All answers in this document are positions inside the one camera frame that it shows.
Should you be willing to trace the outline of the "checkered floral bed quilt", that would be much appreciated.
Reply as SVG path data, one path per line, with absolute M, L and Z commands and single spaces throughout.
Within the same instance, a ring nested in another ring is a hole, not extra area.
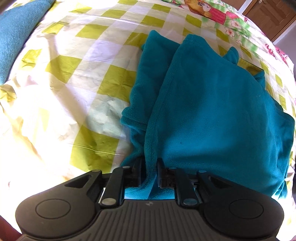
M 295 116 L 291 60 L 223 1 L 55 1 L 1 86 L 1 216 L 13 227 L 27 197 L 129 153 L 120 118 L 152 30 L 178 43 L 200 35 L 220 55 L 235 47 Z

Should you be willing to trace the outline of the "teal fleece zip pullover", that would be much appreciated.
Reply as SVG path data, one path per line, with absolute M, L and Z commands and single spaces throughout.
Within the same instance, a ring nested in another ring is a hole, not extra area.
M 123 164 L 144 156 L 147 178 L 128 188 L 127 198 L 173 198 L 171 190 L 156 189 L 158 159 L 287 196 L 295 121 L 266 91 L 264 72 L 252 75 L 238 59 L 235 48 L 220 56 L 197 35 L 176 43 L 150 32 L 121 117 L 133 145 Z

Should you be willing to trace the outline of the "blue folded towel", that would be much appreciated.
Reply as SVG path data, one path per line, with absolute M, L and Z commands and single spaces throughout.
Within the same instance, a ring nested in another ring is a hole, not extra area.
M 23 45 L 52 4 L 53 1 L 32 1 L 1 14 L 1 85 L 7 81 Z

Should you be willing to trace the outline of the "wooden door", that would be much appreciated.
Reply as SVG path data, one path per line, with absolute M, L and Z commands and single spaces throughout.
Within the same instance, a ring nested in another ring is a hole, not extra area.
M 242 14 L 272 42 L 295 22 L 295 7 L 287 1 L 251 1 Z

